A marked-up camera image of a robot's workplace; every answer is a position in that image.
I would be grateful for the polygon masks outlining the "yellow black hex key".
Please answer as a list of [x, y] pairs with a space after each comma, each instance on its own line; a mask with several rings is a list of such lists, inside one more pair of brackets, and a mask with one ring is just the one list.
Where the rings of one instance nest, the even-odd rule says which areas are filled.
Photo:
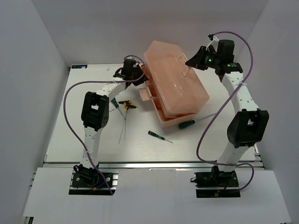
[[[127, 113], [128, 113], [129, 107], [131, 106], [131, 101], [130, 100], [121, 100], [118, 103], [121, 104], [121, 105], [124, 105], [124, 107], [126, 109], [125, 118], [127, 118]], [[121, 137], [122, 137], [123, 132], [126, 132], [125, 129], [126, 129], [126, 119], [123, 122], [119, 143], [121, 141]]]
[[122, 136], [124, 135], [124, 140], [126, 140], [126, 122], [127, 122], [127, 113], [129, 112], [129, 109], [136, 109], [138, 106], [131, 104], [131, 101], [119, 101], [118, 104], [123, 105], [125, 107], [125, 115], [124, 115], [124, 122], [121, 129], [121, 134], [119, 138], [119, 143], [121, 141]]

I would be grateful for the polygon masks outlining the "green handled screwdriver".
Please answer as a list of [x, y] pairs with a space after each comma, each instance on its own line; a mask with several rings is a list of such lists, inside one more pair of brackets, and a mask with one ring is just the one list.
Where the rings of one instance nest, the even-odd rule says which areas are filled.
[[120, 108], [119, 108], [119, 104], [117, 103], [116, 99], [113, 98], [111, 100], [111, 103], [115, 106], [115, 108], [119, 111], [120, 115], [123, 117], [123, 119], [126, 119], [125, 118], [125, 115], [121, 112]]

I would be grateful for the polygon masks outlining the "pink plastic toolbox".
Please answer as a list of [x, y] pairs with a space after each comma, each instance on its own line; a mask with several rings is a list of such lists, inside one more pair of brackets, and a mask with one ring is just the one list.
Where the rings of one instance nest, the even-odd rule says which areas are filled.
[[150, 100], [160, 126], [170, 128], [192, 120], [208, 102], [209, 95], [180, 46], [153, 41], [144, 53], [142, 70], [148, 78], [139, 90]]

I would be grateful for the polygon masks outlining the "small black green screwdriver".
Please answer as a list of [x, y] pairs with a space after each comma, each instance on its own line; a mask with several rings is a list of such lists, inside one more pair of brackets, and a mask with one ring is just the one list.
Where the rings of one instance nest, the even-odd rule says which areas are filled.
[[167, 141], [167, 142], [170, 142], [172, 143], [171, 141], [167, 140], [165, 137], [161, 136], [161, 135], [158, 135], [152, 131], [148, 131], [148, 135], [152, 136], [152, 137], [155, 137], [155, 138], [158, 138], [160, 140], [164, 140], [164, 141]]

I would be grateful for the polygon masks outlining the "large green screwdriver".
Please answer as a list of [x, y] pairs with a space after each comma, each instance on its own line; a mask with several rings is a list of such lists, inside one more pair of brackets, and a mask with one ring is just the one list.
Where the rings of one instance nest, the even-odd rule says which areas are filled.
[[205, 117], [203, 117], [203, 118], [200, 118], [200, 119], [198, 119], [198, 120], [190, 120], [190, 121], [182, 122], [182, 123], [180, 123], [180, 124], [178, 125], [178, 128], [179, 128], [179, 129], [185, 129], [185, 128], [191, 126], [191, 125], [194, 125], [196, 122], [199, 122], [199, 121], [205, 120], [205, 119], [207, 119], [207, 118], [213, 117], [215, 114], [216, 114], [216, 113], [210, 114], [210, 115], [205, 116]]

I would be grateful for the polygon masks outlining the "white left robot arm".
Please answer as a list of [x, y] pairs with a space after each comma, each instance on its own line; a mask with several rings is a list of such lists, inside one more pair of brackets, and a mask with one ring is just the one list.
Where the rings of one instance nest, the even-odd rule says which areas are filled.
[[84, 98], [81, 119], [85, 131], [86, 149], [74, 171], [83, 176], [82, 179], [88, 186], [96, 185], [99, 180], [95, 167], [99, 163], [100, 136], [109, 119], [109, 103], [131, 84], [138, 86], [148, 80], [140, 63], [132, 58], [124, 60], [123, 67], [115, 72], [113, 78], [112, 83], [106, 84], [96, 92], [87, 92]]

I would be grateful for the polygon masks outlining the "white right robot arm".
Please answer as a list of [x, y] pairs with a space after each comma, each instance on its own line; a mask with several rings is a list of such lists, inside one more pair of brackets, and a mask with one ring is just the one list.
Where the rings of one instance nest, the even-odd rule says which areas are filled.
[[199, 70], [214, 69], [229, 94], [227, 102], [234, 108], [235, 116], [227, 128], [227, 146], [220, 158], [213, 162], [218, 170], [211, 174], [211, 181], [216, 186], [226, 183], [226, 172], [234, 171], [243, 154], [262, 140], [269, 120], [269, 113], [254, 102], [241, 65], [234, 62], [234, 47], [232, 40], [219, 40], [217, 48], [211, 44], [201, 46], [185, 63]]

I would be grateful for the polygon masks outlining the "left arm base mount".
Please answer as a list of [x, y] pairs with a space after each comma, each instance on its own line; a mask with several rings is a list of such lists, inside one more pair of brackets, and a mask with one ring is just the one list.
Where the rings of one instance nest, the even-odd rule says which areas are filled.
[[102, 172], [85, 168], [82, 164], [73, 167], [69, 195], [112, 196], [117, 187], [118, 173]]

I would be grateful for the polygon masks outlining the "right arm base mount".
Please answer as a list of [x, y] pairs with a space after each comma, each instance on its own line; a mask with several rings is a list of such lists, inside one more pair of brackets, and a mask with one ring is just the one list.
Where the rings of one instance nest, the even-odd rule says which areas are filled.
[[195, 183], [197, 198], [239, 198], [239, 182], [235, 171], [223, 172], [213, 166], [209, 172], [196, 172], [190, 179]]

